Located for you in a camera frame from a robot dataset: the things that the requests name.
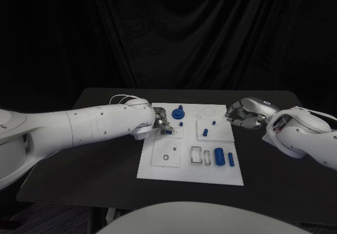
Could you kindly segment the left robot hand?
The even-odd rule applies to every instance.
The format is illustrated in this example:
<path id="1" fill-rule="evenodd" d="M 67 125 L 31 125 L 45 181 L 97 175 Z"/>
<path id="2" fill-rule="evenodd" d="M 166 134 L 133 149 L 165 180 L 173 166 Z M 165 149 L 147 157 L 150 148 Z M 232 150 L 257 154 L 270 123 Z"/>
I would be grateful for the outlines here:
<path id="1" fill-rule="evenodd" d="M 154 114 L 156 114 L 153 128 L 160 128 L 162 130 L 173 131 L 173 127 L 170 126 L 169 120 L 167 120 L 166 109 L 163 107 L 154 107 L 153 109 L 154 109 Z"/>

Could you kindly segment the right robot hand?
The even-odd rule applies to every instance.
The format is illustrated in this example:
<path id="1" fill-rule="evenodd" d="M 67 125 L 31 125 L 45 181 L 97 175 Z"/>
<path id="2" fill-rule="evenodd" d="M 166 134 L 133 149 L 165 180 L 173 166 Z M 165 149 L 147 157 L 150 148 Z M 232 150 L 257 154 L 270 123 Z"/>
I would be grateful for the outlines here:
<path id="1" fill-rule="evenodd" d="M 281 109 L 268 101 L 247 97 L 237 101 L 226 113 L 228 122 L 247 129 L 260 129 L 263 124 L 268 124 Z"/>

